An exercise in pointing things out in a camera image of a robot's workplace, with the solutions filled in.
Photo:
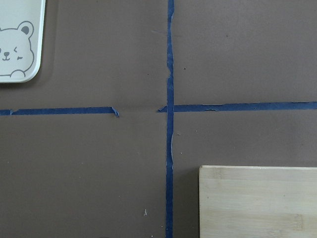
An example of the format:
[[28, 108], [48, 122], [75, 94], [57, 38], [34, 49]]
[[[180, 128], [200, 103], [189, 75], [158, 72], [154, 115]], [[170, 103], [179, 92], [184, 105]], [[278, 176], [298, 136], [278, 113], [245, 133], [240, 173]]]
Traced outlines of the cream bear tray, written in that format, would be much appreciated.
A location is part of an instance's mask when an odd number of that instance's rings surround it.
[[41, 65], [45, 0], [0, 2], [0, 82], [24, 83]]

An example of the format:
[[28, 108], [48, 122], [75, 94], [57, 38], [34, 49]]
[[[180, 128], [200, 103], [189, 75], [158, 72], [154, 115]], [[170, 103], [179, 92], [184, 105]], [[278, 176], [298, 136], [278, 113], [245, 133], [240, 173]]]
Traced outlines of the bamboo cutting board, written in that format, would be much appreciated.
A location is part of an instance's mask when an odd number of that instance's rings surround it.
[[314, 238], [315, 167], [201, 166], [202, 238]]

